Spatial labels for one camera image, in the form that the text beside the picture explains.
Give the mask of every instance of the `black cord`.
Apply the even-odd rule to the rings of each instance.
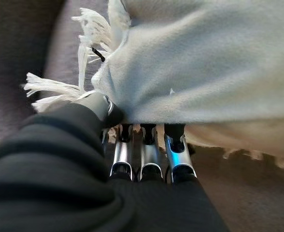
[[[97,49],[95,49],[95,48],[92,47],[92,51],[93,51],[93,53],[95,53],[97,56],[99,56],[99,57],[101,58],[101,61],[102,61],[102,62],[105,61],[104,56],[103,56],[99,51],[97,51]]]
[[[170,171],[170,166],[167,167],[166,173],[165,173],[165,183],[166,183],[166,184],[168,183],[168,174],[169,174],[169,171]]]

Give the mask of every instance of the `lap blanket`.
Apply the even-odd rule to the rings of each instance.
[[[61,94],[35,102],[39,112],[85,94],[87,63],[104,60],[92,84],[126,122],[186,123],[190,143],[284,167],[284,0],[110,0],[108,14],[72,18],[84,31],[79,86],[28,74],[28,95]]]

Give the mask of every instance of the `black fabric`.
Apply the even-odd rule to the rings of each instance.
[[[0,232],[227,231],[196,183],[108,180],[100,125],[69,104],[0,144]]]

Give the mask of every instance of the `hand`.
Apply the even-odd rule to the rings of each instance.
[[[83,105],[94,112],[103,122],[104,128],[118,125],[124,117],[123,112],[106,95],[98,92],[89,92],[73,103]]]

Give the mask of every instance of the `gray upholstery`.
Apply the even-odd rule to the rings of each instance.
[[[63,0],[0,1],[0,139],[33,114],[20,85],[42,75],[52,28]]]
[[[0,138],[16,130],[22,119],[33,113],[19,85],[27,72],[42,75],[46,46],[61,2],[0,1],[0,45],[4,44],[4,56],[0,57]],[[70,17],[79,15],[79,7],[107,16],[107,0],[67,0],[55,26],[45,78],[77,84],[81,29]],[[88,66],[88,82],[99,65]],[[198,148],[194,163],[198,178],[231,231],[284,232],[284,170],[276,167],[270,156],[256,161],[236,154],[227,160],[222,159],[222,153],[221,149]]]

